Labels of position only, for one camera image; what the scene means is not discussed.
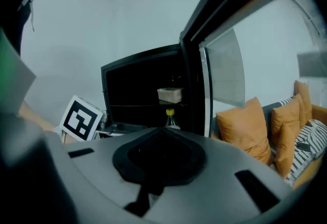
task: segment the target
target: yellow bottle cap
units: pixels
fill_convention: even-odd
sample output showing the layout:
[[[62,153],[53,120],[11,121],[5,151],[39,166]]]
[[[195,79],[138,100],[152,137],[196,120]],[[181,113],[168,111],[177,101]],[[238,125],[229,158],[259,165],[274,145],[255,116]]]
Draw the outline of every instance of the yellow bottle cap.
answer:
[[[175,110],[174,109],[166,109],[166,115],[173,116],[174,114],[175,114]]]

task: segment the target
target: black slot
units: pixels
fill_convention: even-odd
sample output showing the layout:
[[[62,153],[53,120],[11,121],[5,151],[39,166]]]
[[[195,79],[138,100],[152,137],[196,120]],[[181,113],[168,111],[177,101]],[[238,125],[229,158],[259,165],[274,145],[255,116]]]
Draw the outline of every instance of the black slot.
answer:
[[[276,196],[272,194],[249,170],[236,172],[235,176],[241,182],[262,213],[269,210],[279,202],[279,199],[277,199]]]
[[[78,150],[78,151],[73,151],[73,152],[69,152],[68,155],[71,158],[75,158],[75,157],[79,157],[79,156],[83,156],[89,153],[93,153],[94,150],[92,150],[91,148],[84,148],[82,150]]]
[[[141,189],[138,193],[137,200],[128,204],[125,207],[125,210],[139,216],[143,217],[145,213],[151,208],[149,202],[149,194],[154,194],[160,196],[164,191],[162,185],[158,183],[147,183],[141,186]]]

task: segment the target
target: orange cushion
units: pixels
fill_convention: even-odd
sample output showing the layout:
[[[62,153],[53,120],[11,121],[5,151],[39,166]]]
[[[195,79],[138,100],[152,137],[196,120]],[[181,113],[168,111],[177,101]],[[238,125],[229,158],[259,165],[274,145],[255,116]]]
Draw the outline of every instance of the orange cushion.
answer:
[[[303,104],[302,97],[301,97],[301,95],[299,93],[293,99],[296,99],[298,101],[298,104],[299,104],[299,107],[300,107],[299,120],[300,120],[300,129],[302,129],[307,123],[305,106]]]
[[[288,125],[293,138],[296,139],[300,133],[300,105],[297,99],[292,99],[284,106],[273,108],[271,115],[271,142],[274,146],[278,145],[279,135],[283,124]]]
[[[312,119],[312,107],[311,107],[309,88],[306,83],[295,81],[294,92],[295,94],[299,93],[302,97],[303,104],[305,106],[306,123],[307,123],[309,120]]]
[[[271,150],[261,104],[257,97],[248,100],[245,108],[217,112],[221,138],[269,164]]]
[[[285,179],[291,171],[295,150],[295,139],[292,129],[283,124],[281,127],[281,137],[276,148],[275,163],[278,173]]]

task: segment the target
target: black and white striped cushion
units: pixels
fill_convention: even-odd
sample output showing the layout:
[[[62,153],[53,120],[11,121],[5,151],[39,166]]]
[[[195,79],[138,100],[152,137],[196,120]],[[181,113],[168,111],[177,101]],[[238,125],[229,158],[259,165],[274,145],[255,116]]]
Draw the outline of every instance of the black and white striped cushion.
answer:
[[[318,120],[311,121],[311,132],[308,134],[307,142],[311,146],[311,153],[315,159],[319,158],[327,146],[327,127]]]
[[[284,99],[284,100],[280,101],[279,103],[283,106],[283,105],[289,103],[291,100],[292,100],[292,97]]]
[[[291,101],[292,98],[285,99],[279,103],[283,106]],[[296,142],[309,144],[311,153],[295,147],[294,159],[291,166],[291,171],[285,178],[285,182],[294,186],[295,180],[301,173],[309,166],[309,164],[317,159],[325,150],[327,146],[327,127],[318,120],[312,120],[310,125],[305,125],[296,139]],[[276,150],[271,148],[271,151],[276,155]]]

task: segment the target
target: glass panel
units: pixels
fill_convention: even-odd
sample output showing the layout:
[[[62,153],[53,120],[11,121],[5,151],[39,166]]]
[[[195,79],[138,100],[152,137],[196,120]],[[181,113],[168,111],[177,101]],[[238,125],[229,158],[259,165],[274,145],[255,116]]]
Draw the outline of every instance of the glass panel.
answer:
[[[229,21],[230,29],[224,24],[200,44],[212,78],[209,135],[248,152],[296,188],[314,176],[327,148],[323,17],[313,0],[273,0]],[[224,113],[235,106],[245,112]]]
[[[213,99],[233,106],[244,106],[244,69],[234,29],[209,42],[206,48]]]

